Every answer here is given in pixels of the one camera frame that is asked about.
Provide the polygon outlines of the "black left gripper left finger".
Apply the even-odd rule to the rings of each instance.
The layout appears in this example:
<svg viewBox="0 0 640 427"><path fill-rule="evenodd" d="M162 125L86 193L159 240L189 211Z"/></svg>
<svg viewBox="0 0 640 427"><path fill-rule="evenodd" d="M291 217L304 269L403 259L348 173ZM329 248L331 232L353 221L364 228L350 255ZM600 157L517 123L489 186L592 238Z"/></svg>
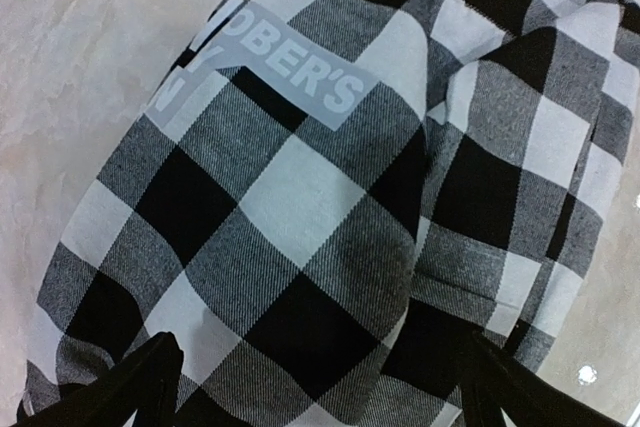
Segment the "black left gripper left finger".
<svg viewBox="0 0 640 427"><path fill-rule="evenodd" d="M160 332L90 385L17 424L171 426L182 364L176 337Z"/></svg>

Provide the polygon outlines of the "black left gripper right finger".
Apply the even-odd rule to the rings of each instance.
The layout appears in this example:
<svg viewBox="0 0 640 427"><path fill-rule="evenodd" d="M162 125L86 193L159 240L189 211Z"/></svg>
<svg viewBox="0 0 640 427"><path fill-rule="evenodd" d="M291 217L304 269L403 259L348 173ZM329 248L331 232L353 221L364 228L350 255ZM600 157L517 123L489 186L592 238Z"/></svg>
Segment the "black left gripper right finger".
<svg viewBox="0 0 640 427"><path fill-rule="evenodd" d="M464 344L459 364L468 426L602 426L619 423L573 399L519 364L479 332Z"/></svg>

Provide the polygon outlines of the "black white checked shirt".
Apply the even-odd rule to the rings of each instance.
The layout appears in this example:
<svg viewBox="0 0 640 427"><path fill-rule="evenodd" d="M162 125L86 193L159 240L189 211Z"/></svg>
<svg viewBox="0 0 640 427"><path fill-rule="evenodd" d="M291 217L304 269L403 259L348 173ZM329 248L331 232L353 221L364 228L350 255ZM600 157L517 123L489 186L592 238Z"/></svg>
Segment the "black white checked shirt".
<svg viewBox="0 0 640 427"><path fill-rule="evenodd" d="M175 426L458 426L479 332L531 371L639 89L634 0L223 0L90 184L17 416L154 335Z"/></svg>

